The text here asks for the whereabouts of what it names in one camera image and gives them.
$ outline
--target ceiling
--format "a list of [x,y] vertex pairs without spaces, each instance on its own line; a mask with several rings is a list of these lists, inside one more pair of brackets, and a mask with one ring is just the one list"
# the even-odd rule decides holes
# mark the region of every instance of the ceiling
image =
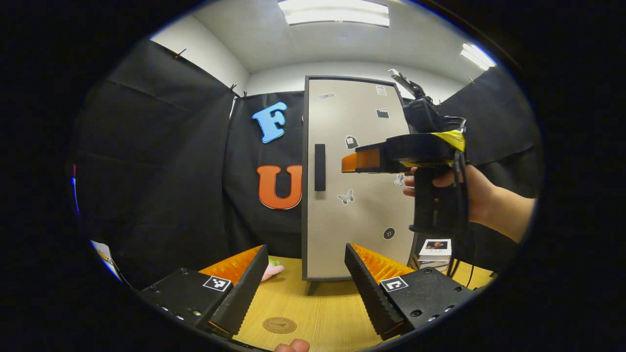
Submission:
[[439,16],[401,0],[389,7],[389,28],[359,23],[289,26],[277,0],[223,0],[193,16],[239,59],[250,74],[319,61],[368,61],[430,71],[462,84],[483,70],[460,55],[467,42]]

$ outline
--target table surface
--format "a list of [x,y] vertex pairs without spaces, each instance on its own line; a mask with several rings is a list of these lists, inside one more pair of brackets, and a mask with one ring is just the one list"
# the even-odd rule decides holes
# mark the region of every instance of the table surface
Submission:
[[[307,296],[302,280],[302,259],[270,256],[285,270],[261,282],[238,335],[233,339],[271,351],[293,339],[310,343],[310,352],[358,351],[382,342],[367,316],[365,305],[352,280],[324,281]],[[453,279],[465,285],[471,265],[461,262]],[[470,289],[488,284],[491,271],[474,267]],[[295,321],[295,331],[278,334],[267,331],[263,322],[281,317]]]

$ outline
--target blue letter f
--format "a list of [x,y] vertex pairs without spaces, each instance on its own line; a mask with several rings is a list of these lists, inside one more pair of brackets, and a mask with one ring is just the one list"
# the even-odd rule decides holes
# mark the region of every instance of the blue letter f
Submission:
[[280,102],[252,115],[252,118],[259,122],[259,125],[261,126],[261,131],[263,131],[263,139],[261,139],[263,143],[271,142],[272,140],[275,140],[285,133],[285,130],[276,127],[276,123],[281,126],[285,124],[285,116],[283,116],[280,111],[276,110],[284,111],[286,109],[287,105],[283,102]]

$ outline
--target white wall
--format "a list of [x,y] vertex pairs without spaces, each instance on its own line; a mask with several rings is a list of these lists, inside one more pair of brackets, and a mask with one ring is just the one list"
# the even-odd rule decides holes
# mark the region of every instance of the white wall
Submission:
[[[392,68],[400,71],[404,76],[424,88],[426,94],[435,103],[439,103],[439,100],[444,101],[466,85],[433,73],[399,65],[366,62],[320,62],[285,66],[254,73],[250,75],[245,90],[248,95],[304,90],[304,76],[306,75],[354,76],[395,82],[387,72]],[[404,87],[398,85],[398,88],[403,97],[413,97]]]
[[200,21],[187,16],[150,38],[210,73],[224,85],[237,85],[235,92],[244,94],[250,74],[239,60]]

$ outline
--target ceiling light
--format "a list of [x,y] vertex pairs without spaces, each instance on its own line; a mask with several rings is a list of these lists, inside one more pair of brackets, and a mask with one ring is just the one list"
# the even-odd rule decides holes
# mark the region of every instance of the ceiling light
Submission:
[[480,67],[483,70],[487,70],[489,67],[496,66],[496,63],[485,54],[484,51],[480,50],[475,45],[468,45],[463,43],[463,50],[461,50],[461,56],[469,59],[476,66]]
[[389,8],[365,0],[283,0],[287,23],[358,22],[389,27]]

